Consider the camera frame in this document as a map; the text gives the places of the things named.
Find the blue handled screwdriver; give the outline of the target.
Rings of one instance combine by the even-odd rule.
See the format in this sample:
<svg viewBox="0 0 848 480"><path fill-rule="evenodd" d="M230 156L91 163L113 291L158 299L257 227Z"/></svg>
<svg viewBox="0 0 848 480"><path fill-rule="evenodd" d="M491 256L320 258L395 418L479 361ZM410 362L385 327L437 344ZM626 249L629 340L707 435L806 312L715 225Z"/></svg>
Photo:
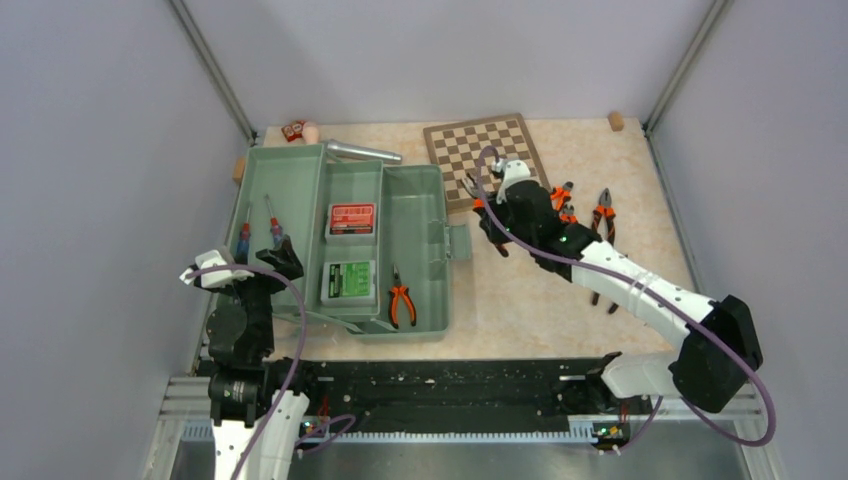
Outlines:
<svg viewBox="0 0 848 480"><path fill-rule="evenodd" d="M239 238L236 245L234 259L237 263L246 263L248 260L249 249L250 249L250 238L251 238L251 227L250 227L250 218L251 218L251 210L252 203L249 202L247 204L247 209L245 213L245 218L242 223L242 227L239 232Z"/></svg>
<svg viewBox="0 0 848 480"><path fill-rule="evenodd" d="M279 223L277 216L275 215L273 204L269 194L264 195L264 201L269 214L270 233L273 241L273 246L277 248L282 244L284 240L284 230L282 228L282 225Z"/></svg>

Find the orange diagonal cutters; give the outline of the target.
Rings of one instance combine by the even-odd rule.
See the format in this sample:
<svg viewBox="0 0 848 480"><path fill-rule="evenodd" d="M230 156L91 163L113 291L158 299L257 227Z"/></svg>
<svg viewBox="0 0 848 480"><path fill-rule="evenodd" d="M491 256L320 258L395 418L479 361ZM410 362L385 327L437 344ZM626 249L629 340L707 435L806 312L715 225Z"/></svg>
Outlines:
<svg viewBox="0 0 848 480"><path fill-rule="evenodd" d="M560 186L556 186L550 193L550 200L556 211L561 211L563 207L572 199L572 189L574 184L571 181L566 181Z"/></svg>

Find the large orange pliers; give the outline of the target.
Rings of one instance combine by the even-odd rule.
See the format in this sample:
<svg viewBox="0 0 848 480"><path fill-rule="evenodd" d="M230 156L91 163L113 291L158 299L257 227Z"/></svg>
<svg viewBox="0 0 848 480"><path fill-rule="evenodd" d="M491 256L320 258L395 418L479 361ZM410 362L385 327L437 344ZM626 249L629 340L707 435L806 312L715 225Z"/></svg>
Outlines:
<svg viewBox="0 0 848 480"><path fill-rule="evenodd" d="M492 195L488 194L469 173L466 173L460 182L465 191L473 198L472 211L479 216L478 225L484 231L487 240L503 258L508 258L509 252L505 246L507 238L494 225L484 207L484 199L491 200Z"/></svg>

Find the green screw bit box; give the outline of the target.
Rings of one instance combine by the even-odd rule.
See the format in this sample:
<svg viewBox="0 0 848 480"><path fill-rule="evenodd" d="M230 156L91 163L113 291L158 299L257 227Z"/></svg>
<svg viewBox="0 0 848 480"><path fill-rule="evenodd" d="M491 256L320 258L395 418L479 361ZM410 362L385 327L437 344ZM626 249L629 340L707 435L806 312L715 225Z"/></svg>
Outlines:
<svg viewBox="0 0 848 480"><path fill-rule="evenodd" d="M320 301L329 307L358 307L377 303L376 262L331 261L322 270Z"/></svg>

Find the red tool card pack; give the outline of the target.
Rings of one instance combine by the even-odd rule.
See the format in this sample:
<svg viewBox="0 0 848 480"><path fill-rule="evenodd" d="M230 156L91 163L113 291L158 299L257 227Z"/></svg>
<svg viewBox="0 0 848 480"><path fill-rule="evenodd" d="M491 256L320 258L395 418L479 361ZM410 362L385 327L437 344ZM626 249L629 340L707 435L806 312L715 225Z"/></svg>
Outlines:
<svg viewBox="0 0 848 480"><path fill-rule="evenodd" d="M374 245L377 237L377 204L330 204L324 237L328 245Z"/></svg>

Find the green plastic tool box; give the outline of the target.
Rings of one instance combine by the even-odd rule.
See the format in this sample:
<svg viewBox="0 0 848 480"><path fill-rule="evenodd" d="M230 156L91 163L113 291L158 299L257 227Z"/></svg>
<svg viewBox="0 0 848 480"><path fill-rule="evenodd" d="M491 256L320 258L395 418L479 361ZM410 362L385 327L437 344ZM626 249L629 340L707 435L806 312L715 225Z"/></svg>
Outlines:
<svg viewBox="0 0 848 480"><path fill-rule="evenodd" d="M332 240L336 204L375 207L368 240ZM252 148L226 237L235 248L251 226L249 264L274 245L277 217L305 274L295 280L312 321L344 327L363 342L437 341L452 319L452 265L471 256L465 225L448 220L442 176L435 166L387 166L379 160L337 161L321 145ZM341 306L323 300L329 265L369 264L370 298Z"/></svg>

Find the orange long nose pliers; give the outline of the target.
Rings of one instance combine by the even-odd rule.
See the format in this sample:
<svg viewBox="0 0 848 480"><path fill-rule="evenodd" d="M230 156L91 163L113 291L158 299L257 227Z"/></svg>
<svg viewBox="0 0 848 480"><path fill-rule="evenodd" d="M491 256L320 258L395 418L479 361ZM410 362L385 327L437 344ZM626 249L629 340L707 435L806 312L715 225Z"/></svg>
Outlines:
<svg viewBox="0 0 848 480"><path fill-rule="evenodd" d="M398 309L401 304L404 304L408 311L410 325L417 325L417 310L414 302L409 295L409 288L403 283L397 264L392 264L392 287L389 290L389 321L393 328L399 328Z"/></svg>

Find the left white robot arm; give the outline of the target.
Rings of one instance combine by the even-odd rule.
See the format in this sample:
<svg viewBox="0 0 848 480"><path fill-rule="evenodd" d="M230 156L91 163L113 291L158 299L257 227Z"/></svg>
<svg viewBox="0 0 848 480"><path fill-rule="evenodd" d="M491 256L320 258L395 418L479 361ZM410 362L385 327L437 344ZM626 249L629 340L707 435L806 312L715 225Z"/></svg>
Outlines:
<svg viewBox="0 0 848 480"><path fill-rule="evenodd" d="M297 375L300 356L271 362L274 294L303 277L291 239L260 250L264 267L212 250L196 257L182 280L224 295L206 323L213 372L208 385L217 479L283 479L299 422L319 404L320 386Z"/></svg>

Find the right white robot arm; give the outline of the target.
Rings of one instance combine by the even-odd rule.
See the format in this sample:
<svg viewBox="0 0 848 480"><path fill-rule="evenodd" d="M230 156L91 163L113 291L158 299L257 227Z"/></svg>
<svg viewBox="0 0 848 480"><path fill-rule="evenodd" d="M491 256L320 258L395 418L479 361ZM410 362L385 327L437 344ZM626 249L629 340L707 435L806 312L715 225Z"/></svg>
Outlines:
<svg viewBox="0 0 848 480"><path fill-rule="evenodd" d="M762 351L744 301L688 291L638 265L595 228L563 221L549 192L530 178L509 180L496 192L470 177L462 183L498 249L524 248L542 269L608 298L672 347L665 354L614 355L586 385L594 409L612 412L628 397L648 395L719 413L746 385L771 400L757 373Z"/></svg>

